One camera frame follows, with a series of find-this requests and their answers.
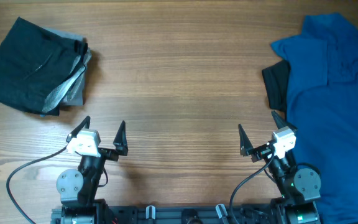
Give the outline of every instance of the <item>blue shirt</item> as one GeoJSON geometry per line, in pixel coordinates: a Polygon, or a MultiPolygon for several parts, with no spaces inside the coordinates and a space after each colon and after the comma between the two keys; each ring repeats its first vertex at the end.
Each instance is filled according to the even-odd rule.
{"type": "Polygon", "coordinates": [[[306,16],[299,35],[272,44],[291,65],[287,120],[296,162],[321,171],[325,223],[358,221],[358,30],[340,14],[306,16]]]}

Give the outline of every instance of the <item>black wire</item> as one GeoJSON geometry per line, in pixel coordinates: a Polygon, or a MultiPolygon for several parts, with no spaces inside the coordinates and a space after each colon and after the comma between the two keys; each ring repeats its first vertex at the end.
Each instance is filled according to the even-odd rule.
{"type": "Polygon", "coordinates": [[[103,172],[104,172],[104,174],[105,174],[105,176],[106,176],[106,183],[103,184],[103,185],[98,185],[98,187],[104,187],[104,186],[106,186],[107,183],[109,182],[109,177],[107,176],[107,171],[106,171],[106,169],[105,169],[104,167],[103,167],[103,172]]]}
{"type": "Polygon", "coordinates": [[[53,156],[56,156],[56,155],[62,153],[64,150],[66,150],[66,146],[65,146],[63,149],[61,149],[61,150],[59,150],[59,151],[53,153],[52,155],[45,156],[45,157],[43,157],[43,158],[41,158],[41,159],[36,159],[36,160],[34,160],[34,161],[31,161],[31,162],[28,162],[28,163],[26,163],[26,164],[24,164],[24,165],[21,165],[21,166],[18,167],[16,170],[14,170],[14,171],[9,175],[9,177],[8,177],[7,180],[6,180],[6,190],[7,190],[7,194],[8,194],[9,197],[11,198],[13,204],[14,204],[15,207],[18,209],[18,211],[24,216],[25,219],[27,219],[27,221],[29,221],[29,222],[32,223],[32,224],[35,224],[35,222],[34,222],[33,220],[31,220],[31,218],[23,211],[22,208],[20,208],[19,204],[16,202],[15,198],[14,198],[13,195],[12,195],[11,188],[10,188],[10,186],[9,186],[9,183],[11,182],[11,179],[12,179],[13,175],[15,175],[15,173],[17,173],[19,170],[21,170],[21,169],[23,169],[23,168],[25,168],[25,167],[27,167],[27,166],[29,166],[29,165],[35,164],[35,163],[37,163],[37,162],[44,161],[44,160],[46,160],[46,159],[52,158],[53,156]]]}
{"type": "Polygon", "coordinates": [[[270,163],[272,163],[273,161],[273,158],[274,158],[274,148],[272,149],[272,158],[269,160],[268,163],[266,163],[262,168],[260,168],[257,172],[254,172],[253,174],[251,174],[250,176],[248,176],[247,178],[245,178],[233,191],[233,193],[231,194],[231,197],[230,197],[230,203],[229,203],[229,207],[230,207],[230,212],[231,212],[231,215],[233,217],[233,220],[237,223],[237,224],[240,224],[237,219],[236,219],[236,216],[234,215],[234,211],[233,211],[233,199],[234,199],[234,196],[236,195],[237,191],[246,183],[248,182],[248,180],[254,178],[256,175],[260,174],[263,170],[265,170],[269,165],[270,163]]]}
{"type": "Polygon", "coordinates": [[[275,184],[275,183],[276,183],[276,181],[274,180],[274,178],[273,178],[271,175],[269,175],[269,174],[267,173],[266,169],[265,169],[264,171],[265,171],[266,176],[267,176],[270,180],[272,180],[272,181],[273,181],[273,183],[275,184]]]}

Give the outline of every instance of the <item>folded clothing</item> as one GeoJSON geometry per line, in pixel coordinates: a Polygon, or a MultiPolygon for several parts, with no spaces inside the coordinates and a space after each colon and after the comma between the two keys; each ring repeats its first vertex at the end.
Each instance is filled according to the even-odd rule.
{"type": "Polygon", "coordinates": [[[0,46],[0,102],[30,113],[58,115],[57,106],[43,110],[45,99],[82,67],[87,51],[85,42],[17,18],[0,46]]]}
{"type": "MultiPolygon", "coordinates": [[[[79,34],[64,32],[64,31],[51,29],[51,28],[44,28],[44,29],[46,29],[47,31],[53,32],[54,34],[57,34],[60,37],[65,37],[65,38],[79,40],[79,41],[84,41],[84,39],[85,39],[82,35],[79,35],[79,34]]],[[[92,57],[91,51],[88,48],[88,50],[84,56],[84,60],[83,60],[83,64],[82,64],[83,68],[86,68],[91,57],[92,57]]],[[[47,102],[45,102],[44,110],[49,110],[49,108],[51,108],[52,105],[55,104],[56,102],[58,102],[59,100],[61,100],[60,105],[65,105],[65,106],[83,105],[83,90],[85,88],[85,71],[82,73],[79,72],[78,75],[74,74],[70,79],[74,79],[74,82],[73,82],[74,84],[72,84],[70,86],[71,81],[67,80],[64,84],[62,83],[62,85],[58,86],[56,89],[54,89],[53,92],[51,92],[48,95],[48,97],[50,99],[52,96],[55,96],[55,99],[50,100],[51,105],[48,105],[47,102]]]]}

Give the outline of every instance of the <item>wood grain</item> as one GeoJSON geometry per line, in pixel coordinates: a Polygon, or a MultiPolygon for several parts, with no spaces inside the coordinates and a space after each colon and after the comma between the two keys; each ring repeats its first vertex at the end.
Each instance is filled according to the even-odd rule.
{"type": "MultiPolygon", "coordinates": [[[[260,72],[280,60],[269,44],[299,33],[306,14],[329,12],[358,26],[358,3],[342,1],[0,4],[0,43],[21,16],[85,35],[93,51],[84,106],[40,118],[0,104],[0,223],[25,222],[7,196],[8,175],[63,147],[86,115],[104,147],[127,121],[129,154],[106,164],[109,184],[97,198],[110,205],[228,203],[262,166],[239,155],[237,124],[254,145],[275,129],[260,72]]],[[[13,194],[37,223],[48,223],[60,205],[57,176],[79,161],[63,153],[13,178],[13,194]]],[[[235,201],[277,196],[261,174],[235,201]]]]}

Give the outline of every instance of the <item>black fabric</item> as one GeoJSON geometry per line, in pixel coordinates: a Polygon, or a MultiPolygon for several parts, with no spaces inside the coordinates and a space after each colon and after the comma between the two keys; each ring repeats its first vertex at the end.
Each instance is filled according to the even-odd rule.
{"type": "Polygon", "coordinates": [[[269,107],[287,111],[287,87],[290,77],[290,64],[286,60],[262,70],[269,107]]]}
{"type": "MultiPolygon", "coordinates": [[[[46,97],[76,72],[79,66],[72,71],[73,62],[78,56],[82,60],[87,49],[85,42],[60,37],[17,18],[0,46],[0,102],[45,114],[46,97]]],[[[58,108],[47,114],[58,115],[58,108]]]]}

